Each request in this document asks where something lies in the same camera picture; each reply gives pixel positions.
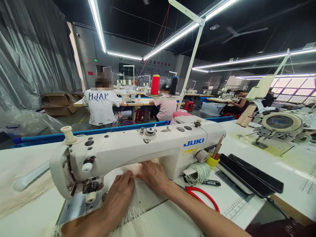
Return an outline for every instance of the green cable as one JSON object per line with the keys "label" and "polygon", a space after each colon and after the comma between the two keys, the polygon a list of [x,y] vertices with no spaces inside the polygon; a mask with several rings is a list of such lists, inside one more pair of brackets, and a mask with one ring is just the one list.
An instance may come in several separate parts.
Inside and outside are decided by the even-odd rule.
{"label": "green cable", "polygon": [[191,185],[201,184],[210,176],[211,169],[207,163],[197,162],[189,165],[188,168],[193,168],[197,171],[196,173],[186,176],[188,183]]}

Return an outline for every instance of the white t-shirt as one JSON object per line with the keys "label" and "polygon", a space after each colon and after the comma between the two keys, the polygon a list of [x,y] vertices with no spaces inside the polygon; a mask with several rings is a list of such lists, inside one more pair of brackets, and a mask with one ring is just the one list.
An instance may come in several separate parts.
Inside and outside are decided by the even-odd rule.
{"label": "white t-shirt", "polygon": [[116,121],[112,106],[120,106],[122,98],[119,98],[113,91],[92,91],[87,90],[82,103],[89,107],[90,124],[103,125]]}
{"label": "white t-shirt", "polygon": [[156,106],[160,105],[160,110],[157,114],[159,121],[171,120],[173,112],[177,110],[176,100],[154,100],[154,104]]}

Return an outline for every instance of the scissors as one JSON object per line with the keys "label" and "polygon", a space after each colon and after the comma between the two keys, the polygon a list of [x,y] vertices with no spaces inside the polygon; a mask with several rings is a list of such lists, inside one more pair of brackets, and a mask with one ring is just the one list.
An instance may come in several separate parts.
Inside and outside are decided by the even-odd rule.
{"label": "scissors", "polygon": [[217,205],[217,203],[214,201],[214,199],[212,199],[211,196],[209,196],[209,194],[207,192],[205,192],[204,190],[197,188],[197,187],[188,187],[186,186],[185,188],[181,187],[180,185],[178,185],[180,188],[182,188],[185,192],[187,192],[188,194],[190,194],[191,196],[195,197],[197,200],[199,200],[200,202],[204,203],[195,193],[193,193],[192,191],[197,191],[200,192],[202,194],[204,194],[210,201],[211,203],[214,205],[215,210],[220,213],[220,209]]}

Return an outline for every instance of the ceiling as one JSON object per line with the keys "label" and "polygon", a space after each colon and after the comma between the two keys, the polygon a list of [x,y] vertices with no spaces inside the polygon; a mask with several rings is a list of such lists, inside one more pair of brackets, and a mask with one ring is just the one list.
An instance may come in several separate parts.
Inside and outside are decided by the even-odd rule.
{"label": "ceiling", "polygon": [[[70,22],[94,27],[88,0],[53,0]],[[181,4],[199,14],[214,0],[179,0]],[[104,31],[146,45],[160,44],[176,30],[184,26],[189,18],[170,6],[166,27],[162,28],[169,3],[167,0],[106,0],[98,1]],[[196,53],[196,58],[216,63],[230,58],[255,57],[261,54],[302,49],[305,44],[316,41],[315,0],[239,0],[219,15],[206,22]],[[214,25],[220,27],[210,30]],[[267,30],[241,35],[222,43],[232,36],[227,30],[232,27],[242,33],[262,28]],[[169,46],[176,55],[191,56],[198,30],[188,33]],[[313,57],[296,57],[306,61]],[[261,64],[275,64],[277,61]],[[297,70],[312,70],[313,65],[295,65]],[[256,74],[273,72],[276,68],[249,70]]]}

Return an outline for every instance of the gray curtain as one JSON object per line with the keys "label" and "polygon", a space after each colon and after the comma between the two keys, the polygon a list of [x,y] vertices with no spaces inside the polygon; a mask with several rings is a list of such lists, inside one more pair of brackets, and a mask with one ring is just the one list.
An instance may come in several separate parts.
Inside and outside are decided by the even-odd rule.
{"label": "gray curtain", "polygon": [[49,92],[79,92],[65,16],[52,0],[0,0],[0,106],[39,109]]}

